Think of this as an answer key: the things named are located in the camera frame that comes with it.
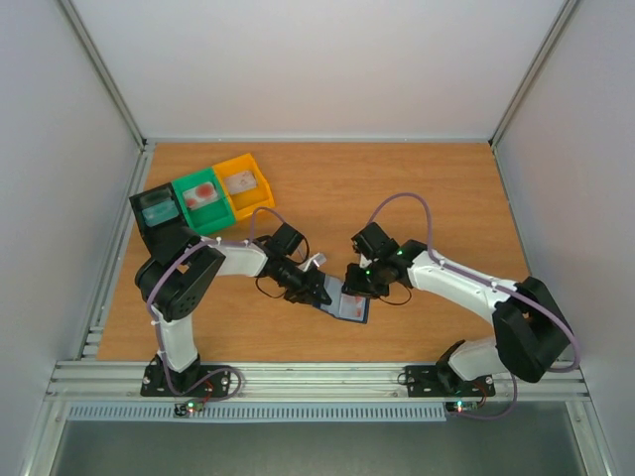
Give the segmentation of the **teal card in black bin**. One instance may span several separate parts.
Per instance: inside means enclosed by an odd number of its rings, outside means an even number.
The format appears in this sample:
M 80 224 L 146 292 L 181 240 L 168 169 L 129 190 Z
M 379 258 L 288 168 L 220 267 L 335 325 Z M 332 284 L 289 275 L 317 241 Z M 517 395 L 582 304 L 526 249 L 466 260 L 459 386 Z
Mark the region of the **teal card in black bin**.
M 156 203 L 142 210 L 145 225 L 156 227 L 179 216 L 177 205 L 172 200 Z

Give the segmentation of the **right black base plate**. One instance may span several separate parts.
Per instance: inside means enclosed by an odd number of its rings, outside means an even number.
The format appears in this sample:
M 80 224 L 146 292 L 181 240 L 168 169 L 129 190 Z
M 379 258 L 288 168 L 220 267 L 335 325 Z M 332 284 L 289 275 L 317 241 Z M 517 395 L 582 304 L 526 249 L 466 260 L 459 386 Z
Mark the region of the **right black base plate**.
M 478 377 L 473 381 L 461 380 L 450 367 L 437 365 L 408 365 L 398 376 L 410 398 L 476 398 L 494 397 L 496 390 L 488 382 L 491 376 Z

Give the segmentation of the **aluminium front rail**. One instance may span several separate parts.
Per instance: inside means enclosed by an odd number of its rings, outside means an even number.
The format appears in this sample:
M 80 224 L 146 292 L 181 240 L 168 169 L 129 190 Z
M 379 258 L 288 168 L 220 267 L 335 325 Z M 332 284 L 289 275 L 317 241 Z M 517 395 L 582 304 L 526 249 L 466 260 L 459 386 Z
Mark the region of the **aluminium front rail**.
M 243 386 L 237 402 L 404 402 L 403 363 L 236 363 Z M 146 365 L 140 362 L 62 361 L 45 392 L 47 401 L 139 401 Z M 588 402 L 580 371 L 547 374 L 518 384 L 520 402 Z

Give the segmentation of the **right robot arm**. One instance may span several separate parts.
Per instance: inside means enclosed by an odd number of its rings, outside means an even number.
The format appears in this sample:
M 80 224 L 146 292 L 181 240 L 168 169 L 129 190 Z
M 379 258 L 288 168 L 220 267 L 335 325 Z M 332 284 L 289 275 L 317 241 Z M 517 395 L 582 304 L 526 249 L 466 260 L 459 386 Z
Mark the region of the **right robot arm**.
M 426 243 L 399 244 L 375 222 L 351 241 L 360 260 L 346 269 L 346 294 L 384 298 L 399 284 L 445 298 L 492 326 L 491 337 L 459 340 L 437 361 L 437 379 L 448 393 L 501 372 L 537 383 L 572 346 L 571 327 L 547 286 L 534 277 L 522 282 L 490 277 L 436 254 Z

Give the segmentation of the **black plastic bin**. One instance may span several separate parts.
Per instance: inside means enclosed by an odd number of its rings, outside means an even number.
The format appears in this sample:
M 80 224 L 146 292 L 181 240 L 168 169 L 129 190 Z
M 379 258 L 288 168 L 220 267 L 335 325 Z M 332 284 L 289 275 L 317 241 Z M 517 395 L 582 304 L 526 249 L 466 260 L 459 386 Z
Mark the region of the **black plastic bin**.
M 172 264 L 198 240 L 170 182 L 134 194 L 129 202 L 151 258 L 161 265 Z

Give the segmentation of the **red white card in bin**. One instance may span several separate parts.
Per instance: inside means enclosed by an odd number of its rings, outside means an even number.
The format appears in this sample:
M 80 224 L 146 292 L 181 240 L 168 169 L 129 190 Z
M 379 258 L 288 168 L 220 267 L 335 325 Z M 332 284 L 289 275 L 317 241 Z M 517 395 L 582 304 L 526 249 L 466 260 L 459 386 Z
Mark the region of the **red white card in bin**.
M 187 209 L 195 210 L 218 201 L 219 194 L 215 185 L 208 180 L 185 190 L 183 199 Z

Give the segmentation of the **card in yellow bin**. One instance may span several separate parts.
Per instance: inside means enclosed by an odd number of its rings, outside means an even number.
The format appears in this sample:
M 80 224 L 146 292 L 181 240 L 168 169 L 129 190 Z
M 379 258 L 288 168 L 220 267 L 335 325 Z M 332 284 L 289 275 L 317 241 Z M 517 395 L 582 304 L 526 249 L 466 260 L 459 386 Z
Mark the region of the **card in yellow bin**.
M 251 171 L 241 171 L 228 176 L 224 182 L 230 195 L 240 194 L 258 186 L 258 180 Z

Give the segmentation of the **green plastic bin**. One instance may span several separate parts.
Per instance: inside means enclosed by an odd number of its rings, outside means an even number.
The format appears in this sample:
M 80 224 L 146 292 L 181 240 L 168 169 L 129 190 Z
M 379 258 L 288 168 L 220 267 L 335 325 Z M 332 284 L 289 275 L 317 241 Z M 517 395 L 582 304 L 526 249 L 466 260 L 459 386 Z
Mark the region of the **green plastic bin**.
M 212 168 L 172 181 L 177 200 L 189 227 L 211 235 L 236 222 L 224 188 Z

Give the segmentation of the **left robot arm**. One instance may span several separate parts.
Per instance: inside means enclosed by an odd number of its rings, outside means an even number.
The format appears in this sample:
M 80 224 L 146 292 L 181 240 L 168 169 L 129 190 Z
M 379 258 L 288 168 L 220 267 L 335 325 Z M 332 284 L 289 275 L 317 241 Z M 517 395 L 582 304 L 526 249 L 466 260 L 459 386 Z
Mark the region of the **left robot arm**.
M 135 284 L 151 315 L 164 381 L 175 394 L 190 394 L 202 384 L 192 315 L 215 278 L 268 278 L 284 290 L 288 302 L 332 304 L 318 256 L 300 264 L 292 259 L 306 237 L 286 222 L 271 235 L 243 242 L 203 238 L 179 226 L 162 229 L 156 238 Z

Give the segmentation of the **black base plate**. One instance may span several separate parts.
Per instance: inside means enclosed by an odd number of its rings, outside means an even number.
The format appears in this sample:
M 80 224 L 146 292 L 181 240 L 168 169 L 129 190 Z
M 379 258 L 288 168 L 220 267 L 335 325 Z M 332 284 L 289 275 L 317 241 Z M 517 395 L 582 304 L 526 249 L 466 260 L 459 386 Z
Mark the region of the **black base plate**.
M 496 390 L 488 382 L 491 376 L 478 377 L 473 381 L 461 380 L 450 367 L 437 365 L 408 365 L 398 376 L 410 398 L 476 398 L 494 397 Z
M 168 367 L 156 355 L 145 368 L 140 395 L 146 398 L 225 398 L 232 383 L 229 367 L 205 365 L 197 357 L 182 372 Z

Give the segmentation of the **blue card holder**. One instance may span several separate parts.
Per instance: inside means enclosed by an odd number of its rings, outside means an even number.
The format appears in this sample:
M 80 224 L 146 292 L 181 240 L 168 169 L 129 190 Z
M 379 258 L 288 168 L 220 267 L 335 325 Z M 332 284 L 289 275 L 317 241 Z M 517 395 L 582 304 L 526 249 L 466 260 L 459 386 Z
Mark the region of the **blue card holder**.
M 359 324 L 367 323 L 370 309 L 367 297 L 345 294 L 342 291 L 343 281 L 336 277 L 326 276 L 323 285 L 331 299 L 331 304 L 316 304 L 316 309 L 338 320 Z

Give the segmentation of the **yellow plastic bin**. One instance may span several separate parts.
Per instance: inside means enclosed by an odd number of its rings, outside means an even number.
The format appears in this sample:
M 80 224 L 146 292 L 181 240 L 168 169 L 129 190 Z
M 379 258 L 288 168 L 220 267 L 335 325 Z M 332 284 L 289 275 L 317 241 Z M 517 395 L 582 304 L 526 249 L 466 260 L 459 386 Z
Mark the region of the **yellow plastic bin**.
M 258 207 L 275 206 L 271 187 L 251 154 L 214 164 L 212 170 L 237 221 L 246 220 Z

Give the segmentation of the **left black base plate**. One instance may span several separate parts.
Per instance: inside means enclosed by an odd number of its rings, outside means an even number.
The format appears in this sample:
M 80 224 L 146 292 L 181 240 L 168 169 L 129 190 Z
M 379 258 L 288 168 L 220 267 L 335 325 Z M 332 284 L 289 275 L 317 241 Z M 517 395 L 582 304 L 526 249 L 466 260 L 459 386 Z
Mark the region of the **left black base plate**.
M 229 367 L 205 365 L 197 357 L 182 372 L 168 367 L 156 355 L 145 368 L 140 395 L 146 398 L 225 398 L 232 383 Z

